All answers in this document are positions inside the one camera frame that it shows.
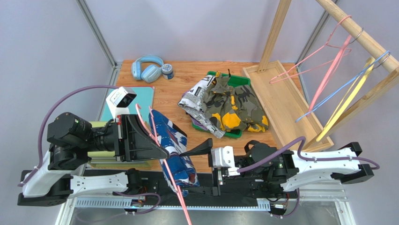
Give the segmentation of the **purple trousers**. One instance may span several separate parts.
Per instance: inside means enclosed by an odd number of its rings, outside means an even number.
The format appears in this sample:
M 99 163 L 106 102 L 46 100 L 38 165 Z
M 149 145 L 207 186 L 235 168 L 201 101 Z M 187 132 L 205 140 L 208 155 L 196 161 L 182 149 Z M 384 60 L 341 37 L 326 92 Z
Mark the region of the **purple trousers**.
M 184 105 L 183 106 L 184 111 L 186 112 L 186 114 L 192 116 L 197 122 L 199 122 L 204 129 L 209 130 L 210 125 L 208 123 L 208 119 L 206 119 L 205 114 L 203 112 L 200 99 L 194 96 L 193 94 L 188 94 L 188 97 L 185 97 L 187 93 L 188 91 L 182 95 L 182 100 L 188 99 L 193 103 L 189 102 L 188 105 Z

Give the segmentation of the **blue white patterned garment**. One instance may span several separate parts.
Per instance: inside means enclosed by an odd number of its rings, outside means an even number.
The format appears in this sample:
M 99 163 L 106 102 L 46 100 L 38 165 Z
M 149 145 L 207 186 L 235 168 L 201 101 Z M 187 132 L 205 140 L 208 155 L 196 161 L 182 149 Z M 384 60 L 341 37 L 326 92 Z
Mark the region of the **blue white patterned garment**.
M 175 181 L 176 186 L 180 186 L 182 195 L 188 195 L 186 188 L 199 187 L 200 182 L 196 169 L 190 157 L 180 157 L 179 154 L 187 151 L 187 134 L 182 131 L 170 119 L 161 112 L 152 109 L 148 115 L 155 127 L 152 133 L 156 134 L 160 146 L 169 153 L 167 159 L 159 160 L 165 180 L 173 192 L 176 192 L 169 173 Z

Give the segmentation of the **newspaper print garment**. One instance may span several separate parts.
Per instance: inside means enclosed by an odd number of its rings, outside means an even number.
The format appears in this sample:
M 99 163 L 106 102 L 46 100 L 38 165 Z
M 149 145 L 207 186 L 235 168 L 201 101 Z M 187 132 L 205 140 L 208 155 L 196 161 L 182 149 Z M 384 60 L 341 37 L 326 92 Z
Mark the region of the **newspaper print garment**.
M 182 95 L 177 105 L 190 115 L 193 124 L 203 131 L 209 131 L 217 138 L 222 138 L 225 135 L 225 131 L 221 131 L 206 117 L 202 105 L 204 94 L 214 79 L 213 75 L 207 75 L 202 78 Z

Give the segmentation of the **yellow camouflage garment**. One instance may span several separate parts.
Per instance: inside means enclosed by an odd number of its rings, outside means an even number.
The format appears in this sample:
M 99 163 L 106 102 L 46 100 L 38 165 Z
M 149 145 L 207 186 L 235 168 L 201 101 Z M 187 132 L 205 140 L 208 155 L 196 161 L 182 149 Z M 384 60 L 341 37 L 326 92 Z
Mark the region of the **yellow camouflage garment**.
M 202 97 L 205 116 L 221 131 L 247 130 L 265 132 L 268 119 L 252 88 L 248 84 L 229 84 L 232 75 L 217 71 Z

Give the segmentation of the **yellow clothes hanger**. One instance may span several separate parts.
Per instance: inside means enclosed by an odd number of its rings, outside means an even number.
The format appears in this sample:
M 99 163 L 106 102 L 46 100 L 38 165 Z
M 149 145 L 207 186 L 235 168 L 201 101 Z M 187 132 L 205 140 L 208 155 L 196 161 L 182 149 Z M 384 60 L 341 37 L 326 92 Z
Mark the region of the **yellow clothes hanger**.
M 353 82 L 350 82 L 351 86 L 345 93 L 344 97 L 341 99 L 340 103 L 337 105 L 336 109 L 332 113 L 331 117 L 327 121 L 321 133 L 316 137 L 316 142 L 321 141 L 322 138 L 326 136 L 327 132 L 330 131 L 333 125 L 336 124 L 339 117 L 345 112 L 349 104 L 354 100 L 357 93 L 360 91 L 364 83 L 367 81 L 370 73 L 374 68 L 374 64 L 375 64 L 375 59 L 373 57 L 367 59 L 366 64 L 364 66 L 364 69 L 366 70 L 364 72 L 361 72 L 361 74 L 357 78 L 355 78 Z

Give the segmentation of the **blue wire hanger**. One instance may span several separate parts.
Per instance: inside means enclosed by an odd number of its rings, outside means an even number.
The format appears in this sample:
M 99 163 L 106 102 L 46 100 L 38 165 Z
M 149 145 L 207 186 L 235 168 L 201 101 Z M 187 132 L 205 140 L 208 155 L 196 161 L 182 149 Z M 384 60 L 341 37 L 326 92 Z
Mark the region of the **blue wire hanger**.
M 329 96 L 327 96 L 325 99 L 321 100 L 318 104 L 316 104 L 311 110 L 310 112 L 306 112 L 304 115 L 300 116 L 295 123 L 299 122 L 302 118 L 310 115 L 311 113 L 315 112 L 319 107 L 321 107 L 324 103 L 326 103 L 329 99 L 331 99 L 334 95 L 336 95 L 339 91 L 341 91 L 343 88 L 345 88 L 346 86 L 348 86 L 349 84 L 352 84 L 355 82 L 355 80 L 357 78 L 359 78 L 360 76 L 364 75 L 367 70 L 373 70 L 374 65 L 381 60 L 382 58 L 387 59 L 389 56 L 391 55 L 390 51 L 386 51 L 385 53 L 383 53 L 380 57 L 378 57 L 377 59 L 373 59 L 371 62 L 367 62 L 365 64 L 365 67 L 363 68 L 363 70 L 358 73 L 357 75 L 355 75 L 352 79 L 350 79 L 349 81 L 347 81 L 345 84 L 343 84 L 341 87 L 339 87 L 336 91 L 334 91 L 333 93 L 331 93 Z

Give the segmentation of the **thick pink hanger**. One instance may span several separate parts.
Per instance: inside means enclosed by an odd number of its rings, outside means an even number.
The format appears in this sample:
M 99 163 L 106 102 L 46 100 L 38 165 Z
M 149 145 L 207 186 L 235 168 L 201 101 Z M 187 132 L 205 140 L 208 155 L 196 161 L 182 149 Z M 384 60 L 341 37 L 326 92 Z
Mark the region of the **thick pink hanger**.
M 361 29 L 361 31 L 359 32 L 359 34 L 356 36 L 356 38 L 354 38 L 354 40 L 351 41 L 351 36 L 348 36 L 346 41 L 344 42 L 344 44 L 341 46 L 340 50 L 338 51 L 337 55 L 335 56 L 335 58 L 333 59 L 330 67 L 328 68 L 325 76 L 323 77 L 323 80 L 321 81 L 318 89 L 316 90 L 316 93 L 309 105 L 308 108 L 308 113 L 312 112 L 313 109 L 315 109 L 315 104 L 317 99 L 319 98 L 319 96 L 321 95 L 321 93 L 323 92 L 324 88 L 326 87 L 326 85 L 328 84 L 329 80 L 331 79 L 333 73 L 335 72 L 335 70 L 337 69 L 337 66 L 340 64 L 341 59 L 343 58 L 345 51 L 347 50 L 348 46 L 353 43 L 354 41 L 356 41 L 360 35 L 363 33 L 364 28 Z

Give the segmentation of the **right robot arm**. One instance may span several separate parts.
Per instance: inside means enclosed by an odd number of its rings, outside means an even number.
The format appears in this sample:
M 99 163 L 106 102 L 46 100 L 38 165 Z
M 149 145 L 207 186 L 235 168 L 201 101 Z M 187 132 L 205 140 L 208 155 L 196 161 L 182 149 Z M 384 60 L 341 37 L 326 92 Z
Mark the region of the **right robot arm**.
M 189 191 L 208 196 L 220 196 L 222 185 L 249 187 L 253 196 L 281 198 L 298 188 L 320 181 L 338 180 L 341 184 L 356 184 L 369 180 L 379 166 L 360 157 L 362 149 L 352 142 L 336 151 L 302 152 L 303 136 L 281 149 L 259 141 L 249 141 L 245 154 L 236 156 L 231 146 L 214 148 L 208 139 L 183 156 L 207 155 L 212 168 L 212 185 L 190 187 Z

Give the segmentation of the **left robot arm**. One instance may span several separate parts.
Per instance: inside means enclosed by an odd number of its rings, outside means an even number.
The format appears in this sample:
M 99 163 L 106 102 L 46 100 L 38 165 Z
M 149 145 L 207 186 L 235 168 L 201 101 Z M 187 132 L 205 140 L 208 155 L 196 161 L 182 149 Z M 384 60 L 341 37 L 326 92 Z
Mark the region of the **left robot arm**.
M 55 206 L 68 199 L 97 193 L 126 193 L 142 189 L 139 171 L 79 176 L 77 169 L 91 160 L 90 152 L 113 152 L 121 162 L 166 159 L 169 154 L 157 144 L 136 114 L 123 114 L 102 127 L 66 112 L 48 125 L 50 143 L 42 166 L 21 174 L 19 206 Z

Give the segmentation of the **olive green box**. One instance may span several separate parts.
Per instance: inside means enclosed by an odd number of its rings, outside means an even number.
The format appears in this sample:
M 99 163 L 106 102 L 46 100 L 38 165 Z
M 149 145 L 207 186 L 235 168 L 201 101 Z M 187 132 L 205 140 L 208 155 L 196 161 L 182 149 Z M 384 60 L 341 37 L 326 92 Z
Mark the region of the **olive green box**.
M 117 161 L 114 151 L 94 151 L 89 152 L 88 156 L 91 158 L 88 161 L 88 165 L 92 168 L 111 168 L 111 169 L 122 169 L 127 170 L 129 168 L 150 168 L 151 163 L 149 161 L 144 162 L 122 162 Z

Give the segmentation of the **light blue headphones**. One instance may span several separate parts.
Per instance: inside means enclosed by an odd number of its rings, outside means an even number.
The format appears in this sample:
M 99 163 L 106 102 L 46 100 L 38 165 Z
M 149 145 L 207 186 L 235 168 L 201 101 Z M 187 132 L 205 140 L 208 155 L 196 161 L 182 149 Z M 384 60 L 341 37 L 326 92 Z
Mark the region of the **light blue headphones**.
M 152 63 L 145 69 L 142 69 L 142 63 Z M 154 55 L 145 55 L 138 58 L 131 65 L 131 73 L 135 80 L 144 80 L 147 83 L 156 81 L 162 74 L 161 67 L 164 65 L 163 60 Z

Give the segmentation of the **green plastic tray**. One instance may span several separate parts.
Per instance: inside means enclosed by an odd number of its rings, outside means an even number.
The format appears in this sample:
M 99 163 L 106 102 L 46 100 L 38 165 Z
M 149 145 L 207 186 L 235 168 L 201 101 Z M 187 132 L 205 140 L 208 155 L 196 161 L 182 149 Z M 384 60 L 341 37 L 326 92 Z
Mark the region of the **green plastic tray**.
M 230 79 L 228 81 L 228 85 L 232 86 L 232 87 L 238 87 L 238 86 L 242 86 L 242 85 L 251 85 L 251 81 L 249 78 L 246 78 L 246 77 L 231 75 Z M 210 133 L 209 130 L 204 129 L 202 127 L 202 125 L 199 122 L 197 122 L 192 116 L 190 116 L 190 118 L 192 119 L 192 127 L 195 130 L 200 131 L 200 132 Z M 241 136 L 242 136 L 242 131 L 239 129 L 236 129 L 236 130 L 231 130 L 231 131 L 226 132 L 223 137 L 238 139 Z

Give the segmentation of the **small blue white jar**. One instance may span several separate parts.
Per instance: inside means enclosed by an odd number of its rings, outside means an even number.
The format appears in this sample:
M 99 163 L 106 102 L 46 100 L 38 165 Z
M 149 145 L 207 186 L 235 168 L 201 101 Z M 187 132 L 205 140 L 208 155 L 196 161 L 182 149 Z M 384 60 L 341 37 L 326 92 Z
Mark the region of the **small blue white jar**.
M 174 77 L 174 70 L 171 64 L 163 64 L 161 71 L 164 79 L 170 80 Z

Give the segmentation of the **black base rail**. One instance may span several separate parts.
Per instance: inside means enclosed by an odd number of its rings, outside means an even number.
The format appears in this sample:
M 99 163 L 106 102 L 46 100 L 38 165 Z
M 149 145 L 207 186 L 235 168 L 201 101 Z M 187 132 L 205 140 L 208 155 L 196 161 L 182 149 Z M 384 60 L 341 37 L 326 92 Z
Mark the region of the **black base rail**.
M 126 194 L 155 193 L 160 196 L 148 197 L 145 201 L 148 205 L 159 203 L 160 206 L 180 206 L 180 202 L 168 185 L 162 172 L 122 170 L 88 170 L 85 176 L 116 175 L 122 173 L 133 177 L 133 187 Z M 184 187 L 187 194 L 184 201 L 187 207 L 252 207 L 257 205 L 258 199 L 296 199 L 298 191 L 284 191 L 281 187 L 286 178 L 272 178 L 267 175 L 245 172 L 243 175 L 223 177 L 223 181 L 217 180 L 216 173 L 199 173 L 198 187 Z

